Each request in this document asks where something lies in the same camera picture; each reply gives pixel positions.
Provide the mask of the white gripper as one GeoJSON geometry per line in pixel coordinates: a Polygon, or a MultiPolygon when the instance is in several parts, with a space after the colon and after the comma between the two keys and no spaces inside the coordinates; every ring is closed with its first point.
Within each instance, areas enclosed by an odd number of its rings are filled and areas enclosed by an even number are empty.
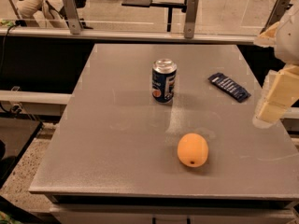
{"type": "Polygon", "coordinates": [[[299,4],[293,4],[280,21],[257,35],[253,44],[274,47],[275,56],[286,64],[265,77],[254,114],[255,124],[275,124],[299,100],[299,4]]]}

